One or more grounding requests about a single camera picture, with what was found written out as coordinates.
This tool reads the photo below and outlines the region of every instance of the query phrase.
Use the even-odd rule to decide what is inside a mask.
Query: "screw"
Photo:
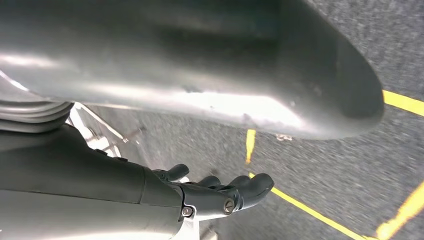
[[[293,140],[292,136],[289,136],[289,135],[276,134],[275,136],[276,136],[278,141],[284,141],[284,140],[292,141]]]
[[[231,198],[228,198],[224,204],[224,211],[226,214],[232,213],[234,210],[234,201]]]
[[[181,215],[183,217],[190,217],[193,213],[193,209],[191,207],[185,206],[181,210]]]

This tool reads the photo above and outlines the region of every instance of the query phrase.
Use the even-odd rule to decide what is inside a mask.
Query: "bolt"
[[[116,157],[114,157],[114,159],[119,160],[119,161],[124,162],[124,163],[128,162],[128,159],[126,159],[124,157],[120,157],[120,156],[116,156]]]
[[[226,214],[232,213],[234,210],[234,201],[231,198],[228,198],[224,204],[224,211]]]
[[[193,209],[191,207],[185,206],[181,210],[181,215],[183,217],[190,217],[193,213]]]
[[[105,152],[105,151],[103,151],[103,150],[100,150],[100,149],[95,149],[94,151],[98,152],[99,154],[103,154],[103,155],[105,155],[105,156],[107,156],[107,155],[108,155],[108,153],[107,153],[107,152]]]

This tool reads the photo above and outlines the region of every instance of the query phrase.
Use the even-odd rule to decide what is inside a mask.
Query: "yellow road marking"
[[[388,105],[392,105],[394,107],[424,117],[424,102],[422,101],[387,90],[383,90],[383,97],[384,102]],[[246,164],[249,164],[251,162],[252,152],[255,147],[255,134],[255,130],[249,129],[247,131]],[[253,173],[249,173],[249,177],[253,178],[254,176],[255,175]],[[292,198],[291,196],[285,194],[284,192],[278,190],[275,187],[272,188],[271,192],[354,240],[389,240],[406,222],[408,222],[409,219],[415,217],[419,212],[424,209],[424,182],[422,182],[421,185],[413,193],[411,193],[411,195],[402,204],[402,206],[398,210],[396,217],[389,220],[388,222],[381,224],[377,228],[377,230],[375,231],[377,238],[374,238],[368,236],[361,236],[349,230],[345,226],[342,226],[337,222],[329,219],[328,217],[323,216],[319,212],[297,201],[296,199]]]
[[[424,117],[424,102],[422,101],[386,90],[383,90],[383,97],[384,102],[388,105],[392,105]]]
[[[250,178],[253,178],[254,176],[255,175],[253,173],[249,172]],[[367,240],[367,238],[365,238],[364,236],[361,236],[361,235],[353,232],[352,230],[348,229],[347,227],[342,226],[342,225],[338,224],[337,222],[331,220],[330,218],[323,216],[321,213],[313,210],[312,208],[306,206],[305,204],[301,203],[300,201],[298,201],[298,200],[294,199],[293,197],[285,194],[284,192],[278,190],[277,188],[273,187],[271,192],[273,192],[274,194],[276,194],[280,198],[286,200],[287,202],[293,204],[294,206],[302,209],[303,211],[307,212],[308,214],[312,215],[313,217],[321,220],[322,222],[326,223],[327,225],[330,225],[334,229],[342,232],[343,234],[347,235],[348,237],[350,237],[354,240]]]
[[[402,206],[400,206],[397,215],[377,228],[377,238],[379,240],[390,239],[404,224],[408,222],[409,219],[415,217],[423,209],[424,181],[409,195]]]
[[[256,136],[256,130],[253,130],[253,129],[247,130],[247,135],[246,135],[246,164],[251,163],[251,157],[252,157],[253,149],[255,148],[255,136]]]

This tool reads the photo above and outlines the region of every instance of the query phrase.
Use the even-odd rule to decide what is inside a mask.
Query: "asphalt road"
[[[385,90],[424,101],[424,1],[311,3],[365,55]],[[184,163],[194,181],[215,174],[228,183],[248,172],[265,172],[284,193],[360,235],[373,236],[424,181],[424,117],[388,105],[378,128],[359,137],[278,141],[273,134],[258,133],[249,165],[246,129],[182,116],[93,109],[123,134],[145,128],[119,146],[130,161],[153,169]],[[350,239],[275,194],[257,207],[203,225],[212,226],[223,240]],[[392,239],[424,239],[424,212]]]

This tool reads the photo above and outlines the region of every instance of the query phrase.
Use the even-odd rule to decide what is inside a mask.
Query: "yellow painted line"
[[[246,135],[246,164],[251,163],[251,157],[252,157],[253,149],[255,148],[255,136],[256,136],[256,130],[253,130],[253,129],[247,130],[247,135]]]
[[[391,91],[383,90],[384,102],[388,105],[418,114],[424,117],[424,102]]]
[[[251,172],[249,172],[249,177],[253,178],[255,175]],[[321,213],[313,210],[312,208],[306,206],[305,204],[301,203],[300,201],[294,199],[293,197],[285,194],[284,192],[278,190],[277,188],[273,187],[271,192],[273,192],[274,194],[276,194],[277,196],[279,196],[280,198],[286,200],[287,202],[293,204],[294,206],[302,209],[303,211],[307,212],[308,214],[312,215],[313,217],[321,220],[322,222],[324,222],[325,224],[333,227],[334,229],[338,230],[339,232],[345,234],[346,236],[354,239],[354,240],[369,240],[369,238],[365,237],[365,236],[361,236],[355,232],[353,232],[352,230],[348,229],[345,226],[342,226],[340,224],[338,224],[337,222],[331,220],[328,217],[323,216]]]
[[[388,105],[409,111],[411,113],[424,117],[424,102],[416,100],[407,96],[403,96],[391,91],[383,90],[384,102]],[[256,131],[249,129],[246,137],[246,164],[251,162],[251,156],[255,147],[255,134]],[[255,175],[249,173],[249,177],[253,178]],[[302,209],[318,220],[326,223],[334,229],[340,231],[346,236],[354,240],[389,240],[396,232],[408,222],[409,219],[415,217],[419,212],[424,209],[424,182],[406,199],[400,207],[395,218],[381,224],[376,230],[376,238],[369,236],[361,236],[352,230],[338,224],[337,222],[323,216],[321,213],[313,210],[305,204],[297,201],[291,196],[273,187],[271,192],[293,204],[294,206]]]
[[[406,201],[400,206],[397,215],[381,224],[376,231],[377,238],[379,240],[388,240],[396,232],[405,225],[408,220],[415,217],[419,212],[424,209],[424,181],[418,188],[412,192]]]

